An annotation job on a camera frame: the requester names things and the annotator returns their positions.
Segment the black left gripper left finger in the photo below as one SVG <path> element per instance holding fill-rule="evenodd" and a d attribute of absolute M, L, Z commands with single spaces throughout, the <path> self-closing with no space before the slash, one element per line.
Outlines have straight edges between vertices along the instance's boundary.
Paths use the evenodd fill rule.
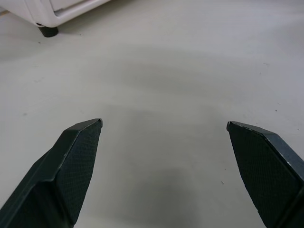
<path fill-rule="evenodd" d="M 74 228 L 92 178 L 102 119 L 65 129 L 0 209 L 0 228 Z"/>

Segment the white appliance with black foot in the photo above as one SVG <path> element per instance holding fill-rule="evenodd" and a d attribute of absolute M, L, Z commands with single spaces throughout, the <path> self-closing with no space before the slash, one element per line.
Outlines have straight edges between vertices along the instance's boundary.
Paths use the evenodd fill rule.
<path fill-rule="evenodd" d="M 111 0 L 0 0 L 0 8 L 34 24 L 46 38 L 58 26 Z"/>

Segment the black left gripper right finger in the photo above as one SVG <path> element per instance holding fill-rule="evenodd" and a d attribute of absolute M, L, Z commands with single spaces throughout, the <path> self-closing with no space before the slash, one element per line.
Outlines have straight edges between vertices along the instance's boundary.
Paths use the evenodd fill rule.
<path fill-rule="evenodd" d="M 304 161 L 276 133 L 229 121 L 240 176 L 266 228 L 304 228 Z"/>

